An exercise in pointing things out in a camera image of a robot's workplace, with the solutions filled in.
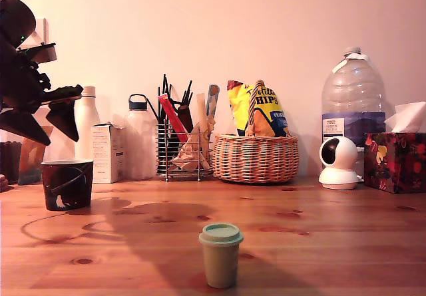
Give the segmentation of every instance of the yellow chip bag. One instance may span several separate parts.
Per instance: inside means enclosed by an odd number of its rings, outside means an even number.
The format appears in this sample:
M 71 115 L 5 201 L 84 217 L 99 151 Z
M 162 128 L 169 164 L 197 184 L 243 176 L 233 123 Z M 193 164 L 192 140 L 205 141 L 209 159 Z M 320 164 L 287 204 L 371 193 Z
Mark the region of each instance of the yellow chip bag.
M 254 84 L 247 86 L 238 81 L 228 81 L 228 97 L 239 136 L 246 135 L 248 107 L 253 88 Z M 280 101 L 275 92 L 265 86 L 259 88 L 256 97 L 254 132 L 256 136 L 290 136 Z

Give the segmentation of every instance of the white camera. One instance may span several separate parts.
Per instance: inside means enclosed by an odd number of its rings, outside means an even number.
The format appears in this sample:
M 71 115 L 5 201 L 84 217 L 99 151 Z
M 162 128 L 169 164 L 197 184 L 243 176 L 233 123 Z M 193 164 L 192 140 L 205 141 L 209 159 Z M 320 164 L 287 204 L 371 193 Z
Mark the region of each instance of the white camera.
M 334 136 L 323 142 L 319 158 L 325 168 L 319 175 L 323 187 L 334 190 L 351 190 L 356 187 L 358 177 L 353 166 L 358 157 L 355 143 L 344 136 Z

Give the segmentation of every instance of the blue label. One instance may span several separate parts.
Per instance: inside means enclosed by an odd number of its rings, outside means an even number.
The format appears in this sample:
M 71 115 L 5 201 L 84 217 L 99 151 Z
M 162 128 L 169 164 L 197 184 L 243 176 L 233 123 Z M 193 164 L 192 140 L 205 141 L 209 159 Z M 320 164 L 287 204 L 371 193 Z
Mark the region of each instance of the blue label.
M 386 132 L 385 117 L 384 112 L 341 112 L 322 115 L 323 120 L 343 118 L 344 136 L 350 138 L 359 147 L 364 147 L 367 139 L 366 133 Z
M 288 127 L 286 116 L 282 111 L 271 111 L 271 119 L 277 122 L 278 128 Z

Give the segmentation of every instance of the plastic bottle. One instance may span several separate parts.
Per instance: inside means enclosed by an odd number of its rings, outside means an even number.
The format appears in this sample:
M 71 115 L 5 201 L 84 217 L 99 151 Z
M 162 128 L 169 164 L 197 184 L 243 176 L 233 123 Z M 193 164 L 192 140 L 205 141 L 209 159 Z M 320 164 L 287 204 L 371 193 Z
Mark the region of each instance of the plastic bottle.
M 101 123 L 95 100 L 95 87 L 84 86 L 81 99 L 75 102 L 75 124 L 79 131 L 79 141 L 74 146 L 76 159 L 93 159 L 91 127 Z
M 380 74 L 359 47 L 346 49 L 322 92 L 322 137 L 350 138 L 358 149 L 355 171 L 363 182 L 365 133 L 385 132 L 385 89 Z
M 143 96 L 145 102 L 134 102 L 131 100 L 132 96 Z M 155 175 L 155 121 L 148 112 L 148 102 L 143 94 L 132 94 L 128 98 L 129 111 L 124 118 L 124 127 L 126 128 L 124 175 L 128 180 L 145 180 Z

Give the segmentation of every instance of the metal utensil holder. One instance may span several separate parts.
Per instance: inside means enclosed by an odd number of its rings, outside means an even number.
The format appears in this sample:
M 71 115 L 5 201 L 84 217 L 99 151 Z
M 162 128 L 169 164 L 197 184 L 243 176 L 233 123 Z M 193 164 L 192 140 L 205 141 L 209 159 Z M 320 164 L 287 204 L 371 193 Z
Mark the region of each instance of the metal utensil holder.
M 166 182 L 168 182 L 169 178 L 190 178 L 195 176 L 198 178 L 198 181 L 200 181 L 201 178 L 213 174 L 211 159 L 206 158 L 206 161 L 210 166 L 209 169 L 203 168 L 201 164 L 202 157 L 200 151 L 202 150 L 201 137 L 203 137 L 203 133 L 201 133 L 200 128 L 198 128 L 197 132 L 187 134 L 189 140 L 191 135 L 197 135 L 197 141 L 191 142 L 191 144 L 196 144 L 198 148 L 196 151 L 191 151 L 191 153 L 195 153 L 194 157 L 196 157 L 196 159 L 186 161 L 187 163 L 196 163 L 195 165 L 197 168 L 193 170 L 180 170 L 177 167 L 173 170 L 170 169 L 170 167 L 173 166 L 172 159 L 179 154 L 182 148 L 182 143 L 179 141 L 178 134 L 186 133 L 175 132 L 167 117 L 164 119 L 164 124 L 157 125 L 155 133 L 157 143 L 157 176 L 164 177 Z M 211 142 L 209 141 L 209 157 L 212 157 L 210 144 Z

